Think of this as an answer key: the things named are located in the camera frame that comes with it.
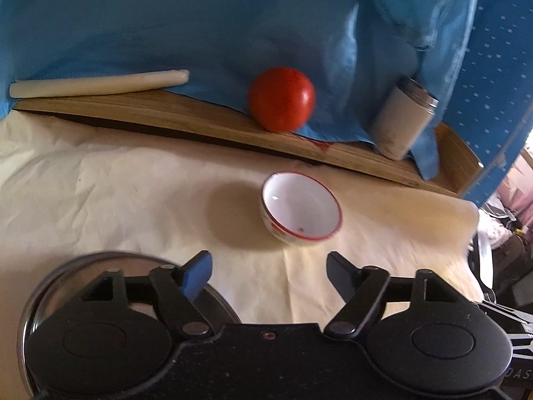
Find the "silver canister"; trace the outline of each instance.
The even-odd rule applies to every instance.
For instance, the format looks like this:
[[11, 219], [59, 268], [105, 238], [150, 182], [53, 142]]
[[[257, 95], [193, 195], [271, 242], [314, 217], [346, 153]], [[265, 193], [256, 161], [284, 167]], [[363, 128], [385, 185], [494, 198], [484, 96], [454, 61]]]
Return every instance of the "silver canister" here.
[[439, 101], [419, 83], [402, 78], [370, 127], [379, 153], [402, 160], [435, 115]]

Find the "round metal tray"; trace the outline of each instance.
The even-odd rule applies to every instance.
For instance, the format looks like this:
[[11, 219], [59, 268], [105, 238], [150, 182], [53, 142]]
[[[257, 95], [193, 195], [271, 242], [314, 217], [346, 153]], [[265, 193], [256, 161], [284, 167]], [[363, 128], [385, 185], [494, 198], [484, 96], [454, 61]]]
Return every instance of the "round metal tray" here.
[[[28, 299], [18, 329], [19, 371], [28, 394], [36, 395], [38, 388], [26, 367], [24, 355], [26, 338], [44, 320], [107, 269], [121, 269], [125, 276], [143, 276], [153, 268], [169, 263], [176, 264], [151, 255], [121, 251], [100, 252], [77, 257], [50, 272]], [[194, 304], [215, 329], [223, 323], [241, 323], [230, 304], [210, 285], [204, 288]], [[155, 317], [150, 306], [134, 303], [132, 308]]]

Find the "wooden block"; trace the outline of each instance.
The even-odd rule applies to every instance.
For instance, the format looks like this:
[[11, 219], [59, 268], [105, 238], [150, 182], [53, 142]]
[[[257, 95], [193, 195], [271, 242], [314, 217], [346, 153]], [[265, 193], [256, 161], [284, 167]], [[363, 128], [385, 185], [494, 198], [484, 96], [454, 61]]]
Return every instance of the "wooden block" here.
[[199, 134], [288, 153], [451, 196], [460, 195], [480, 170], [475, 154], [444, 124], [437, 131], [442, 162], [440, 173], [435, 179], [424, 181], [411, 160], [387, 159], [366, 143], [319, 143], [294, 134], [270, 133], [240, 112], [163, 90], [24, 99], [13, 109], [86, 116]]

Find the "tomato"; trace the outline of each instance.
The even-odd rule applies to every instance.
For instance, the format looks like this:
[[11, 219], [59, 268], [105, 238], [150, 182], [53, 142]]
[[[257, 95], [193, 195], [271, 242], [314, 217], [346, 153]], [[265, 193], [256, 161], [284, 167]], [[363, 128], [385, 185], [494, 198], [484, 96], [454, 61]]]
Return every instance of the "tomato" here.
[[271, 68], [261, 73], [248, 92], [252, 116], [266, 130], [291, 132], [311, 117], [316, 94], [302, 72]]

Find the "white bowl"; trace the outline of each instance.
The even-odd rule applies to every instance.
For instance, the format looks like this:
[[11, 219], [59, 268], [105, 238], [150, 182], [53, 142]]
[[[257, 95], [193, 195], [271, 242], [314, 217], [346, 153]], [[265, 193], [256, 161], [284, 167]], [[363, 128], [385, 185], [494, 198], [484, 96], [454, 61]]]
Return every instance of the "white bowl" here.
[[322, 242], [342, 225], [337, 199], [318, 180], [302, 173], [276, 173], [266, 179], [261, 213], [272, 234], [291, 245]]

